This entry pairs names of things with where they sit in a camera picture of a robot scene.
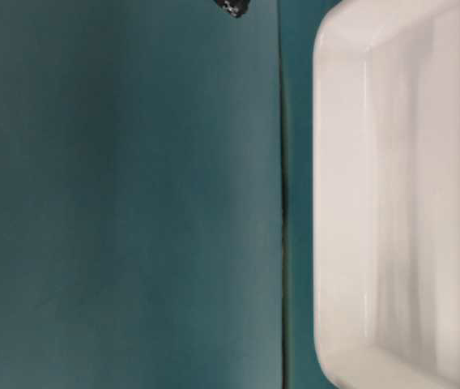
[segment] teal surface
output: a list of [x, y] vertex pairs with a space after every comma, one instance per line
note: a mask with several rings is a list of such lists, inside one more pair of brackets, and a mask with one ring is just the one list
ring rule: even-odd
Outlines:
[[0, 389], [280, 388], [277, 36], [0, 0]]
[[312, 88], [317, 28], [335, 0], [279, 0], [286, 178], [286, 383], [329, 389], [313, 342]]

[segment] teal paper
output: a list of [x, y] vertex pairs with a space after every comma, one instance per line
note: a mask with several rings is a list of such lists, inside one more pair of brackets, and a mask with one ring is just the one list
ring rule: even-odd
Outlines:
[[277, 27], [0, 0], [0, 389], [280, 389]]

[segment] teal background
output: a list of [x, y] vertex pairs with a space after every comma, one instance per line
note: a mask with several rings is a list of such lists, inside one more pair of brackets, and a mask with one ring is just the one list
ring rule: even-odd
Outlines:
[[286, 199], [285, 382], [289, 389], [330, 389], [313, 341], [312, 115], [313, 45], [337, 0], [279, 0], [283, 69]]
[[277, 27], [0, 0], [0, 389], [281, 387]]

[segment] black object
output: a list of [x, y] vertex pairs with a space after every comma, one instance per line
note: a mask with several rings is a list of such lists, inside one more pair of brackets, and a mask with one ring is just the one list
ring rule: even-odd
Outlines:
[[214, 0], [234, 18], [240, 18], [248, 10], [250, 0]]

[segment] white tray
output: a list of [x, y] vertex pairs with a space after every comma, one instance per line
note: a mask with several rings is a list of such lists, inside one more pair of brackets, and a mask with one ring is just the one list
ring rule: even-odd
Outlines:
[[460, 389], [460, 0], [350, 0], [318, 33], [315, 336], [347, 389]]

